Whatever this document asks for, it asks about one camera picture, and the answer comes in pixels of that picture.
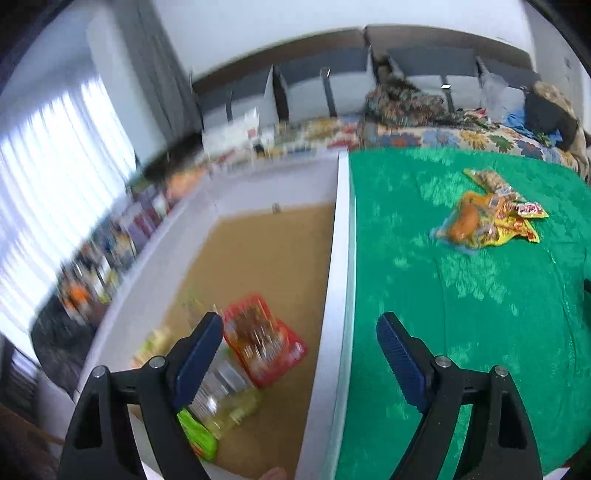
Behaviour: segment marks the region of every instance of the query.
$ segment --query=brown cardboard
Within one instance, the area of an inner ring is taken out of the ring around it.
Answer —
[[[308,345],[299,365],[262,390],[259,412],[220,441],[215,463],[232,473],[259,478],[282,466],[288,478],[295,475],[320,345],[334,218],[335,206],[329,205],[221,221],[164,322],[180,338],[204,308],[215,304],[223,311],[258,293]]]

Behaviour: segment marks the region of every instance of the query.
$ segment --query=green table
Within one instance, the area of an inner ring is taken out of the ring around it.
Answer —
[[[562,465],[591,432],[591,300],[583,291],[583,279],[591,278],[584,273],[589,188],[562,166],[494,153],[374,150],[351,154],[350,164],[356,306],[337,480],[389,478],[420,419],[376,340],[376,320],[389,310],[433,354],[460,367],[507,366],[544,473]],[[429,230],[441,225],[463,192],[482,191],[464,168],[493,168],[540,202],[550,214],[532,221],[541,243],[513,239],[471,256],[431,241]],[[442,479],[453,477],[469,414],[470,407],[462,407]]]

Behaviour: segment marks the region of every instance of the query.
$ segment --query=green package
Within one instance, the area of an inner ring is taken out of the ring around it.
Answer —
[[[213,462],[217,452],[217,440],[201,425],[185,408],[177,414],[178,421],[183,427],[193,451],[207,460]]]

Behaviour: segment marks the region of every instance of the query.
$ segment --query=plastic bag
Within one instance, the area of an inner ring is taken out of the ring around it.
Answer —
[[[432,229],[429,236],[467,254],[504,245],[516,236],[539,243],[538,233],[529,220],[517,214],[515,205],[495,194],[466,192],[442,226]]]
[[[271,385],[307,353],[306,344],[258,295],[230,306],[223,321],[224,338],[257,387]]]
[[[56,294],[31,329],[35,355],[49,379],[74,397],[96,328],[71,319]]]
[[[254,413],[260,402],[261,393],[222,342],[188,409],[219,440]]]
[[[501,93],[508,85],[503,77],[491,72],[484,72],[482,79],[482,93],[484,97],[484,106],[486,113],[493,122],[502,123],[503,119],[509,113],[504,107]]]

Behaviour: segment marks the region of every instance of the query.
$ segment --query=window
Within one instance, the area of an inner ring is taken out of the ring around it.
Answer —
[[[0,331],[33,358],[31,321],[60,264],[134,171],[134,150],[100,78],[0,133]]]

